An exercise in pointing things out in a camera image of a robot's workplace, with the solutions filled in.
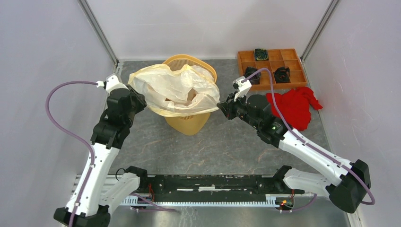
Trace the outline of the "yellow mesh trash bin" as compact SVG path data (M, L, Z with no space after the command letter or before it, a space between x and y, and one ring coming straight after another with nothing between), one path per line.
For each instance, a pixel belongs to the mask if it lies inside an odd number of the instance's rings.
M185 64L190 66L196 65L207 70L213 77L214 83L217 81L216 71L206 62L193 56L187 54L177 54L168 58L163 63L168 65L171 70L178 70ZM197 134L202 129L209 117L210 113L202 113L199 115L188 115L184 117L165 117L165 120L178 132L187 136L192 136Z

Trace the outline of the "cream translucent plastic trash bag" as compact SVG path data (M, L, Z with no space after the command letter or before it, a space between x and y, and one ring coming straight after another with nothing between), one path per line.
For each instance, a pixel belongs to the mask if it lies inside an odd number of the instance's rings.
M210 113L220 100L212 74L196 65L178 70L151 65L130 74L128 85L144 95L149 109L164 117Z

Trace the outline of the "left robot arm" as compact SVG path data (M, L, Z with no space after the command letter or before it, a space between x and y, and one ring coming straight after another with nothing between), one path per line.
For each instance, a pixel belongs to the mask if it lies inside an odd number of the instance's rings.
M130 133L135 114L146 107L145 98L131 86L121 82L112 85L99 81L109 96L107 108L93 128L90 142L63 128L67 134L83 142L89 150L79 183L64 207L57 208L53 218L68 227L106 227L123 200L133 191L148 188L147 172L129 167L106 193L102 193L109 169Z

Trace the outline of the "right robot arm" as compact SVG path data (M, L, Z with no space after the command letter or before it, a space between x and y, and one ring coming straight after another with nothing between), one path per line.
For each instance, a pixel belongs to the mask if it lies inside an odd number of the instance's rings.
M360 159L351 162L306 138L273 114L275 107L265 95L230 94L217 107L227 119L244 121L256 129L263 142L296 156L317 171L313 174L286 167L284 174L273 180L277 192L299 189L322 195L346 213L355 213L361 204L374 204L364 201L366 195L371 195L368 164Z

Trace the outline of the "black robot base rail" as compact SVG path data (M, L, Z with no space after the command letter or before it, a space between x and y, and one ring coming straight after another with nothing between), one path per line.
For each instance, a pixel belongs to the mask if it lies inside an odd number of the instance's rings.
M124 173L140 177L134 193L149 196L152 202L262 202L269 195L303 194L283 181L283 166L274 175L149 175L130 166Z

